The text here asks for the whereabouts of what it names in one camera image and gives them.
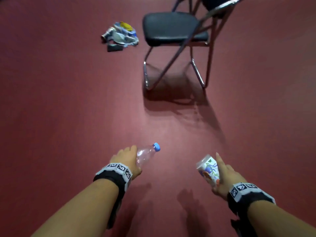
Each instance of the floor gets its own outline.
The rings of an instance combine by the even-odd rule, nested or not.
[[[29,236],[120,148],[153,142],[106,236],[235,236],[195,170],[215,152],[316,225],[316,0],[244,0],[216,40],[207,97],[188,50],[144,96],[142,17],[174,2],[0,1],[2,236]],[[108,53],[100,35],[120,20],[140,44]],[[152,78],[175,51],[153,50]],[[204,75],[207,50],[194,55]]]

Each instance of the forearm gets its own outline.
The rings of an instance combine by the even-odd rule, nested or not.
[[[99,179],[50,217],[32,237],[99,237],[105,231],[119,188]]]
[[[248,219],[259,237],[316,236],[316,229],[268,201],[255,201]]]

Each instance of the pile of trash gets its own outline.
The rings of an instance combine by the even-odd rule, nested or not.
[[[122,51],[129,45],[136,46],[139,42],[136,31],[131,25],[125,22],[116,22],[106,33],[101,35],[103,43],[107,43],[107,51]]]

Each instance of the plastic water bottle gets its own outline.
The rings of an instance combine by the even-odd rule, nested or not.
[[[136,161],[137,166],[142,167],[142,165],[152,158],[158,151],[160,151],[160,146],[158,143],[154,143],[153,145],[145,146],[143,148],[138,148]]]

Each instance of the hand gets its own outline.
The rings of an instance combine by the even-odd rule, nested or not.
[[[218,153],[216,153],[216,162],[219,170],[219,180],[216,181],[216,187],[212,191],[227,201],[227,194],[231,187],[236,183],[247,181],[241,174],[234,171],[230,165],[226,165]]]
[[[110,163],[122,163],[130,168],[132,171],[132,179],[135,179],[142,173],[142,169],[136,165],[137,147],[126,147],[124,150],[119,150],[118,153],[112,156]]]

